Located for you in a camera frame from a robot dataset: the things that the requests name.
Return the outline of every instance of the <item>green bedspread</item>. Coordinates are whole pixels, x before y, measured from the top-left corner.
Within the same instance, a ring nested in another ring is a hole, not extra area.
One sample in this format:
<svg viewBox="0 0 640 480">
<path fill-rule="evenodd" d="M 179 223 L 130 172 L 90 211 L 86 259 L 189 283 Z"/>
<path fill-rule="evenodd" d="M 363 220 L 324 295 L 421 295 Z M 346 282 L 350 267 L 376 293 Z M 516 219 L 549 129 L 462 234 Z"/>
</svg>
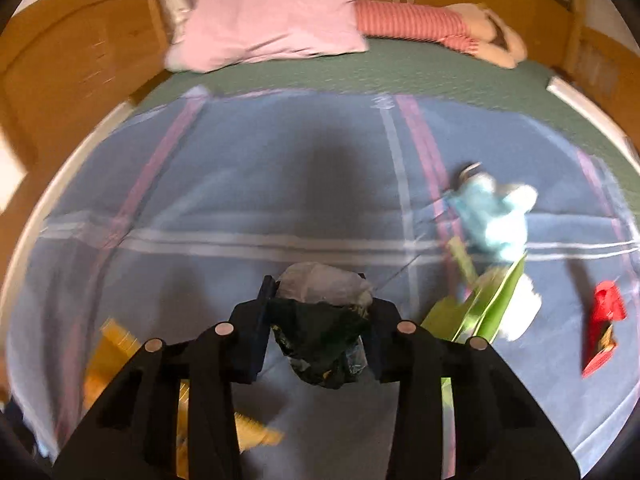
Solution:
<svg viewBox="0 0 640 480">
<path fill-rule="evenodd" d="M 148 110 L 202 84 L 213 94 L 255 89 L 312 88 L 334 92 L 391 92 L 439 96 L 482 108 L 520 112 L 544 121 L 611 168 L 631 211 L 640 219 L 640 176 L 587 120 L 546 91 L 553 75 L 532 61 L 514 70 L 462 56 L 437 44 L 369 40 L 362 54 L 229 66 L 207 74 L 180 73 L 140 104 Z"/>
</svg>

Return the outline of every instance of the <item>wooden headboard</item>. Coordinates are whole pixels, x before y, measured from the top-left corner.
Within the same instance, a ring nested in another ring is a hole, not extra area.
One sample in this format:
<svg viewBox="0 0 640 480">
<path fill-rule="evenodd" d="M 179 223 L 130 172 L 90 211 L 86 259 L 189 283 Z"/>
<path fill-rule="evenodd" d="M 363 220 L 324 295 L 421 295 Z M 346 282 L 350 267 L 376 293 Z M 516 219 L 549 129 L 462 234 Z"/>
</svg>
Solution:
<svg viewBox="0 0 640 480">
<path fill-rule="evenodd" d="M 29 214 L 100 120 L 163 70 L 158 0 L 39 0 L 0 36 L 0 125 L 27 175 L 0 214 L 0 284 Z"/>
</svg>

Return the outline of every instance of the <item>stuffed toy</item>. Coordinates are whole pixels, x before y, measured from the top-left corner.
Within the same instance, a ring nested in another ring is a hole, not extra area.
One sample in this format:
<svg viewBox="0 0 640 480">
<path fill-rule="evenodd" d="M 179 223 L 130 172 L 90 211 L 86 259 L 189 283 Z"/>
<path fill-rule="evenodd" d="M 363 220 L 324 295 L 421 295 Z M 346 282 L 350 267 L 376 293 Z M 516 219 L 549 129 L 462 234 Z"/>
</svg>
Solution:
<svg viewBox="0 0 640 480">
<path fill-rule="evenodd" d="M 492 10 L 474 4 L 431 7 L 356 0 L 358 30 L 376 38 L 434 41 L 502 68 L 527 58 L 522 38 Z"/>
<path fill-rule="evenodd" d="M 525 213 L 536 203 L 538 193 L 531 186 L 500 186 L 480 165 L 460 174 L 460 188 L 448 195 L 465 231 L 481 251 L 502 262 L 516 262 L 525 251 Z"/>
</svg>

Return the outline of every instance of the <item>green paper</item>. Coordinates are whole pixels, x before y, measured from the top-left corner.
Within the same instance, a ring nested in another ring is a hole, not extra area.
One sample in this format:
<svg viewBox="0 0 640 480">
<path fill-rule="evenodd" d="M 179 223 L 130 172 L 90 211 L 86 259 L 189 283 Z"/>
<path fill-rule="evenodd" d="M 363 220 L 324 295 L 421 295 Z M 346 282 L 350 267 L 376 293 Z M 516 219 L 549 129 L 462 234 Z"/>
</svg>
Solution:
<svg viewBox="0 0 640 480">
<path fill-rule="evenodd" d="M 460 273 L 465 279 L 467 286 L 476 286 L 478 274 L 476 273 L 474 263 L 471 261 L 471 257 L 469 257 L 469 254 L 466 252 L 466 247 L 463 241 L 459 237 L 454 236 L 447 243 L 447 247 L 449 248 L 449 252 L 451 252 L 451 255 L 453 256 L 453 259 L 458 264 Z"/>
<path fill-rule="evenodd" d="M 507 310 L 511 297 L 513 296 L 513 291 L 516 289 L 518 280 L 524 272 L 524 258 L 525 255 L 523 254 L 520 260 L 509 267 L 500 286 L 487 303 L 484 315 L 476 326 L 474 335 L 484 337 L 489 343 L 494 341 L 498 333 L 502 316 Z"/>
<path fill-rule="evenodd" d="M 443 377 L 440 380 L 442 388 L 442 405 L 453 408 L 453 389 L 451 387 L 451 377 Z"/>
<path fill-rule="evenodd" d="M 468 309 L 467 304 L 459 304 L 456 298 L 447 296 L 433 305 L 421 327 L 437 338 L 455 341 L 462 331 Z"/>
<path fill-rule="evenodd" d="M 524 256 L 511 267 L 488 269 L 476 280 L 464 303 L 457 303 L 452 296 L 443 298 L 429 311 L 421 326 L 447 341 L 463 343 L 470 335 L 478 335 L 493 342 L 523 272 Z"/>
</svg>

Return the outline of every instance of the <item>light blue stuffed toy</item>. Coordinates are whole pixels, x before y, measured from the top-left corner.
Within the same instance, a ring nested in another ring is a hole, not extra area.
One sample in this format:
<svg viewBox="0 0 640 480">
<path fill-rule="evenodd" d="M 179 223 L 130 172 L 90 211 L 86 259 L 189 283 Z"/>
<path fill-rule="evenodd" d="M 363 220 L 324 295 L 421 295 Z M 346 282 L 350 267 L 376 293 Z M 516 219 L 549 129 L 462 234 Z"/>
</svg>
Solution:
<svg viewBox="0 0 640 480">
<path fill-rule="evenodd" d="M 460 188 L 449 194 L 473 244 L 502 262 L 515 262 L 525 251 L 527 221 L 538 192 L 524 184 L 501 186 L 480 164 L 460 174 Z"/>
</svg>

